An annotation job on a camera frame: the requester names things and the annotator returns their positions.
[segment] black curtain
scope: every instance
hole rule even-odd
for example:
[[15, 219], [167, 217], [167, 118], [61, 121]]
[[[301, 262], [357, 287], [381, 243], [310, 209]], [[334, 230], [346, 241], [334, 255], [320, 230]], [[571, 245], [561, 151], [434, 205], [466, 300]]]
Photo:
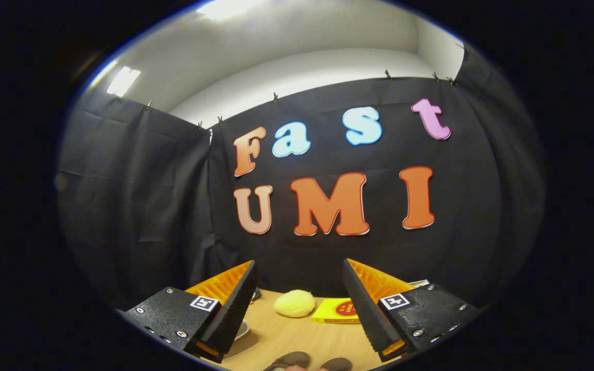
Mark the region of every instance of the black curtain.
[[[450, 138], [430, 137], [411, 106], [422, 98], [439, 106]], [[382, 137], [372, 145], [351, 145], [342, 115], [370, 106], [379, 113]], [[272, 153], [276, 130], [303, 122], [311, 148], [303, 155]], [[233, 141], [266, 129], [255, 169], [234, 176]], [[213, 127], [209, 187], [212, 221], [221, 243], [238, 256], [256, 259], [261, 287], [305, 289], [317, 296], [346, 296], [341, 262], [353, 258], [403, 280], [429, 279], [475, 305], [485, 305], [505, 287], [531, 249], [542, 219], [545, 184], [534, 125], [518, 97], [495, 68], [468, 53], [457, 86], [433, 78], [344, 82], [279, 98]], [[405, 183], [398, 174], [412, 166], [432, 169], [433, 225], [405, 230]], [[370, 232], [357, 237], [298, 237], [297, 197], [291, 181], [315, 178], [325, 195], [340, 175], [364, 173], [365, 221]], [[251, 216], [259, 220], [254, 189], [270, 185], [272, 225], [262, 235], [238, 222], [233, 191], [250, 188]]]
[[99, 90], [70, 113], [57, 175], [64, 234], [109, 305], [125, 310], [204, 274], [209, 136]]

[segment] white wall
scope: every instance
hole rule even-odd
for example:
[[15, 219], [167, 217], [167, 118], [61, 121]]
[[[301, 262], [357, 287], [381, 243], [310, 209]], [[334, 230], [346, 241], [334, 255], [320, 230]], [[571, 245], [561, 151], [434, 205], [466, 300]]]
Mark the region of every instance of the white wall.
[[417, 54], [432, 66], [432, 70], [439, 78], [455, 79], [464, 59], [462, 40], [420, 17], [417, 17], [417, 29], [419, 30]]
[[460, 40], [422, 19], [419, 22], [419, 53], [386, 49], [330, 49], [297, 54], [257, 65], [210, 85], [169, 113], [183, 120], [211, 127], [228, 117], [273, 99], [308, 89], [366, 78], [455, 78], [464, 50]]

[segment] blue letter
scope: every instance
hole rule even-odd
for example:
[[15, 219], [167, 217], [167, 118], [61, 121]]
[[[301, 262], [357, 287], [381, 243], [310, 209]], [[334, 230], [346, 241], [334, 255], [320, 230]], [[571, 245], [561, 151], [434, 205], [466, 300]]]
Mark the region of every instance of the blue letter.
[[306, 140], [306, 125], [301, 122], [291, 122], [279, 127], [274, 137], [278, 139], [272, 146], [272, 153], [276, 157], [285, 157], [291, 153], [303, 155], [311, 148], [311, 142]]
[[380, 114], [372, 107], [360, 107], [347, 110], [342, 115], [342, 124], [349, 129], [345, 134], [353, 146], [370, 145], [380, 140], [382, 126], [377, 120]]

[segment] orange letter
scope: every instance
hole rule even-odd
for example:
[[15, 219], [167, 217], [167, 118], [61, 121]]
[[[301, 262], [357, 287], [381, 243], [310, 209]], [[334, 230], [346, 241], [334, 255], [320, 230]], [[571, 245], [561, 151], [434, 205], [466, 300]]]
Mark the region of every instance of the orange letter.
[[342, 174], [330, 199], [313, 178], [297, 179], [290, 184], [297, 193], [299, 225], [296, 235], [314, 235], [318, 228], [311, 223], [311, 213], [315, 216], [324, 234], [329, 234], [340, 212], [340, 223], [336, 227], [339, 235], [366, 234], [370, 226], [364, 221], [364, 205], [361, 187], [366, 183], [366, 176], [361, 173]]
[[403, 220], [403, 228], [425, 228], [434, 223], [427, 188], [431, 177], [432, 169], [425, 166], [408, 167], [400, 172], [400, 178], [407, 185], [407, 217]]
[[254, 192], [260, 201], [260, 221], [255, 222], [249, 213], [249, 196], [252, 191], [249, 188], [240, 188], [233, 192], [238, 202], [238, 219], [240, 225], [249, 233], [263, 234], [272, 226], [272, 212], [269, 209], [269, 195], [272, 193], [271, 185], [260, 185]]
[[235, 169], [235, 176], [243, 176], [255, 169], [255, 162], [251, 161], [249, 155], [252, 155], [254, 158], [258, 157], [260, 153], [260, 142], [258, 139], [265, 138], [265, 134], [264, 127], [260, 126], [235, 139], [233, 146], [238, 150], [238, 167]]

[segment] yellow box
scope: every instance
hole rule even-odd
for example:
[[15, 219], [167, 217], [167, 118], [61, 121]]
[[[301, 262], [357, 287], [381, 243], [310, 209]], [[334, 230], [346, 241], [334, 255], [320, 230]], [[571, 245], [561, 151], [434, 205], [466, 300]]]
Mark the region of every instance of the yellow box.
[[323, 324], [360, 324], [350, 298], [326, 298], [311, 316], [313, 322]]

